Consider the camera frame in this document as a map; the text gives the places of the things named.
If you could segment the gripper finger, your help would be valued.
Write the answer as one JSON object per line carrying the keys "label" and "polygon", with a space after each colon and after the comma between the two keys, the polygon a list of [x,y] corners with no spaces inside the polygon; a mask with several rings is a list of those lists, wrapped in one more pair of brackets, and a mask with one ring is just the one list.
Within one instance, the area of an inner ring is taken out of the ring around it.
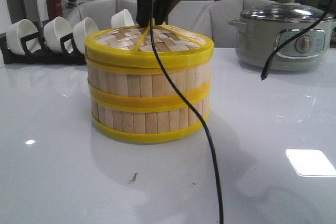
{"label": "gripper finger", "polygon": [[136,22],[140,27],[146,27],[154,19],[154,0],[136,0]]}
{"label": "gripper finger", "polygon": [[181,0],[154,0],[154,19],[156,25],[163,24],[173,10],[173,8]]}

